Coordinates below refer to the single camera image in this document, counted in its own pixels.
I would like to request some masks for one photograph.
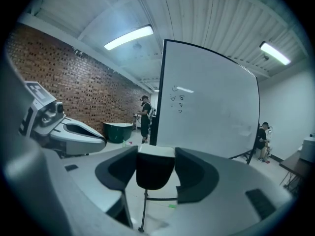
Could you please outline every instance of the person sitting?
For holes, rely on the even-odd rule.
[[[265,163],[266,151],[269,151],[269,145],[266,138],[266,130],[268,129],[269,124],[264,122],[259,128],[257,137],[256,137],[256,147],[260,149],[260,156],[258,160],[262,163]]]

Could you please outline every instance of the drawing on whiteboard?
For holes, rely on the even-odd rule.
[[[173,92],[176,92],[178,90],[177,86],[172,87]]]

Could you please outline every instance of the person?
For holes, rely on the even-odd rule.
[[[258,158],[259,161],[265,163],[266,151],[269,150],[268,141],[266,138],[266,130],[268,129],[269,124],[264,122],[262,126],[259,128],[256,138],[256,147],[260,149],[260,156]]]
[[[141,136],[142,136],[142,143],[148,141],[148,134],[149,134],[149,125],[150,119],[149,116],[151,114],[152,106],[149,102],[149,98],[146,95],[143,95],[142,98],[142,112],[137,112],[138,115],[141,115]]]

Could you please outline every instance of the desk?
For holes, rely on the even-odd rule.
[[[284,187],[293,193],[297,192],[298,190],[297,187],[299,187],[301,181],[307,177],[313,166],[312,163],[300,159],[299,151],[295,152],[292,156],[282,161],[279,165],[288,171],[284,179],[281,181],[280,185],[285,180],[287,175],[290,173],[290,179],[288,183],[284,185]]]

